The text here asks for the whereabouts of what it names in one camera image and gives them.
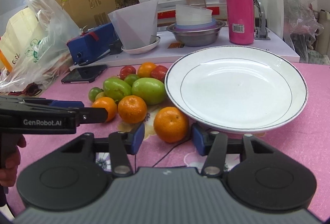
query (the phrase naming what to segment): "screw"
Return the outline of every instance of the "screw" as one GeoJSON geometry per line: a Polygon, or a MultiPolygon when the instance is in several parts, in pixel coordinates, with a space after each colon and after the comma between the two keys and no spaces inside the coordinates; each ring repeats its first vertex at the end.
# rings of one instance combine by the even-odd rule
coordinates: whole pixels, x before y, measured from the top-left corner
{"type": "Polygon", "coordinates": [[[126,165],[119,165],[114,169],[114,172],[120,175],[128,174],[130,171],[130,168],[126,165]]]}
{"type": "Polygon", "coordinates": [[[220,168],[218,168],[216,166],[208,166],[204,169],[204,172],[207,175],[214,176],[214,175],[217,175],[220,173],[220,168]]]}

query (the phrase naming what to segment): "small green fruit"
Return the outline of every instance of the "small green fruit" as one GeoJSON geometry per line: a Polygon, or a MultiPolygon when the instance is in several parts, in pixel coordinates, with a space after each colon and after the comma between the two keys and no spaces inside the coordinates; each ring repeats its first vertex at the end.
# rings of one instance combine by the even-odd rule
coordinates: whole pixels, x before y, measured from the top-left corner
{"type": "Polygon", "coordinates": [[[103,83],[104,93],[107,97],[119,102],[131,95],[131,86],[119,78],[109,78],[103,83]]]}
{"type": "Polygon", "coordinates": [[[95,97],[95,100],[98,100],[99,98],[103,98],[105,97],[105,93],[104,92],[101,92],[101,93],[98,93],[95,97]]]}
{"type": "Polygon", "coordinates": [[[132,86],[132,94],[142,98],[147,105],[156,105],[166,98],[165,85],[154,78],[141,78],[132,86]]]}
{"type": "Polygon", "coordinates": [[[133,83],[140,79],[140,77],[136,74],[130,74],[130,75],[127,75],[124,79],[124,82],[128,83],[130,86],[133,85],[133,83]]]}
{"type": "Polygon", "coordinates": [[[88,99],[91,101],[91,102],[94,102],[95,101],[95,97],[99,94],[103,92],[103,90],[99,87],[93,87],[92,89],[90,89],[89,93],[88,93],[88,99]]]}

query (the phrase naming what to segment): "white plate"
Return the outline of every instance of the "white plate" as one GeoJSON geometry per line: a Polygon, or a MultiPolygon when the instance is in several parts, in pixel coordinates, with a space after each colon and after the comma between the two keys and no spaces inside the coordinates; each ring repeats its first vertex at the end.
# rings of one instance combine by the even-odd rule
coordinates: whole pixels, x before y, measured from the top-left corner
{"type": "Polygon", "coordinates": [[[140,47],[140,48],[136,48],[136,49],[124,49],[124,47],[122,46],[121,49],[131,55],[139,55],[139,54],[143,54],[146,52],[151,51],[152,49],[154,49],[157,45],[159,45],[160,42],[160,37],[157,36],[156,41],[148,46],[144,46],[144,47],[140,47]]]}
{"type": "Polygon", "coordinates": [[[283,126],[306,105],[300,72],[285,59],[253,47],[202,49],[175,62],[165,77],[171,101],[193,119],[238,134],[283,126]]]}

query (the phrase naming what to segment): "smartphone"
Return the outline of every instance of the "smartphone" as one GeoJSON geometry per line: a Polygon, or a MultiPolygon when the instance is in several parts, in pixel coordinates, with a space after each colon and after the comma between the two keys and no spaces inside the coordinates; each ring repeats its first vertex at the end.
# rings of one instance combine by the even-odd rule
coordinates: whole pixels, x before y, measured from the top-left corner
{"type": "Polygon", "coordinates": [[[94,82],[95,79],[107,69],[107,65],[97,65],[75,68],[70,71],[62,80],[62,83],[94,82]]]}

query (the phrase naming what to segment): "stainless steel bowl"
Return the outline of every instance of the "stainless steel bowl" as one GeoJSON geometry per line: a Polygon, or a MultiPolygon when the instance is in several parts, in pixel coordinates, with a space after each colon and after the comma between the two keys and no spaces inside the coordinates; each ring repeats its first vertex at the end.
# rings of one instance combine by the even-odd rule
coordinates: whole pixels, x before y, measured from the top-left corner
{"type": "Polygon", "coordinates": [[[219,31],[226,25],[225,22],[217,20],[217,26],[202,31],[182,31],[176,30],[175,24],[169,25],[166,30],[172,32],[175,39],[184,43],[185,46],[198,47],[207,46],[214,43],[219,36],[219,31]]]}

